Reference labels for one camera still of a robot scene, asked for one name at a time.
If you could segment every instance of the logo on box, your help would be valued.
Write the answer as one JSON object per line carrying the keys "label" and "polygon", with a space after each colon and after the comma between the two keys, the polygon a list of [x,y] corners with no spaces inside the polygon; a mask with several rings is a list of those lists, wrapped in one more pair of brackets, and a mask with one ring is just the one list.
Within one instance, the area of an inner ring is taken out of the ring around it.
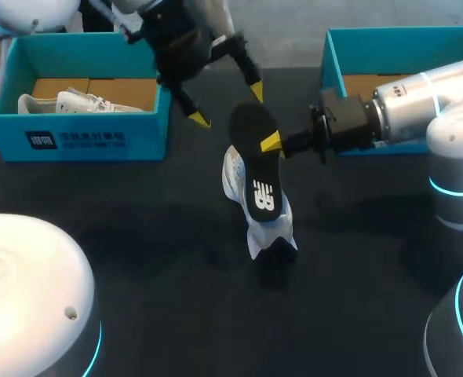
{"label": "logo on box", "polygon": [[28,131],[26,136],[33,149],[57,149],[56,141],[49,131]]}

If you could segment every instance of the blue box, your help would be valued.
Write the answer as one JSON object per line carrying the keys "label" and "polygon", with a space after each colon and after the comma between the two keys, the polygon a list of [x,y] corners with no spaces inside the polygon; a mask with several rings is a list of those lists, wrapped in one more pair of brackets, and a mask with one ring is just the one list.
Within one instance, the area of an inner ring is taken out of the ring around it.
{"label": "blue box", "polygon": [[[157,86],[153,112],[18,115],[17,100],[37,79],[154,79],[153,52],[118,33],[44,34],[9,48],[0,96],[0,154],[6,162],[161,160],[170,93]],[[100,143],[69,142],[70,135]],[[45,140],[45,145],[30,142]]]}
{"label": "blue box", "polygon": [[[463,26],[330,29],[322,62],[322,88],[347,96],[345,75],[415,75],[463,60]],[[425,153],[425,139],[347,155]]]}

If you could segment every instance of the dark tabletop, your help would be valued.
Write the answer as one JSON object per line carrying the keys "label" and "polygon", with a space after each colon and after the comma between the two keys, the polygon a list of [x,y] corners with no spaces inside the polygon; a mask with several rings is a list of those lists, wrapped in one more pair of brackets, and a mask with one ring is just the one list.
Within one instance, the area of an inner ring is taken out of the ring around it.
{"label": "dark tabletop", "polygon": [[[318,73],[264,73],[283,130],[308,125]],[[451,284],[429,262],[426,158],[283,161],[300,257],[272,289],[221,187],[228,116],[248,89],[235,71],[205,71],[188,88],[213,129],[174,107],[162,163],[0,160],[0,212],[52,222],[90,260],[104,320],[100,375],[424,375],[425,321]]]}

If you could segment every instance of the black insole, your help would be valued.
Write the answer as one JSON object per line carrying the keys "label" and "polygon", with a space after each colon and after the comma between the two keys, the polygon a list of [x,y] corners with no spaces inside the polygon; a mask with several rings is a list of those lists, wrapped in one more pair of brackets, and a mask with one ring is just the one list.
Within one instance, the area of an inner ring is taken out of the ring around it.
{"label": "black insole", "polygon": [[246,205],[255,221],[273,221],[282,212],[279,151],[263,153],[261,142],[278,130],[277,122],[259,102],[244,102],[232,112],[228,128],[231,144],[246,168]]}

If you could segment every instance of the cardboard box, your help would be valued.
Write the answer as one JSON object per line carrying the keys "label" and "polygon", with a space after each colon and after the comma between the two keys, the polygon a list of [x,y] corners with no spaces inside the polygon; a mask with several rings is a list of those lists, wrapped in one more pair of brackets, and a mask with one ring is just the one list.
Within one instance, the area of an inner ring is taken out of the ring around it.
{"label": "cardboard box", "polygon": [[[463,26],[330,29],[324,43],[322,87],[342,97],[372,96],[374,88],[463,60]],[[347,155],[425,153],[425,139]]]}
{"label": "cardboard box", "polygon": [[[9,49],[0,97],[0,154],[7,162],[161,160],[170,94],[156,84],[148,45],[117,33],[30,35]],[[23,93],[53,98],[69,86],[138,113],[17,114]]]}

